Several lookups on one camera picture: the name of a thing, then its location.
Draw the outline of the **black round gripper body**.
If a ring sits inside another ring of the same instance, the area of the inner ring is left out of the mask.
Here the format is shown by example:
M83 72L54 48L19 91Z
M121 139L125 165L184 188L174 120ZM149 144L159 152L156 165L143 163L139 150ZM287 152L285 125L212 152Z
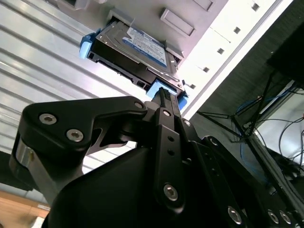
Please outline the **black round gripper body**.
M198 168L179 149L133 149L65 186L46 228L225 228Z

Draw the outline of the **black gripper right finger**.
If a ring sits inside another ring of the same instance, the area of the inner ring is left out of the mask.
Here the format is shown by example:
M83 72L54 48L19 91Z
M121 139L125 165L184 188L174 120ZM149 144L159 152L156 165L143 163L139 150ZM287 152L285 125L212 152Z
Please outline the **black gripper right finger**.
M214 137L200 139L191 123L181 118L178 100L171 95L171 106L176 116L180 136L186 146L196 172L203 179L213 200L218 228L298 228L300 199L290 186L270 154L261 149L255 139L246 142L257 158L277 198L270 196L263 186Z

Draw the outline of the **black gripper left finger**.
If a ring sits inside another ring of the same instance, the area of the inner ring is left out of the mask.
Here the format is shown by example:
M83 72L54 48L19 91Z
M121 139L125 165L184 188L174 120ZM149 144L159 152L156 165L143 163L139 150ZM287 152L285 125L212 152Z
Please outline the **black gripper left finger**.
M171 93L152 101L112 97L27 106L12 153L15 173L24 170L52 206L72 181L133 149L179 149L181 138Z

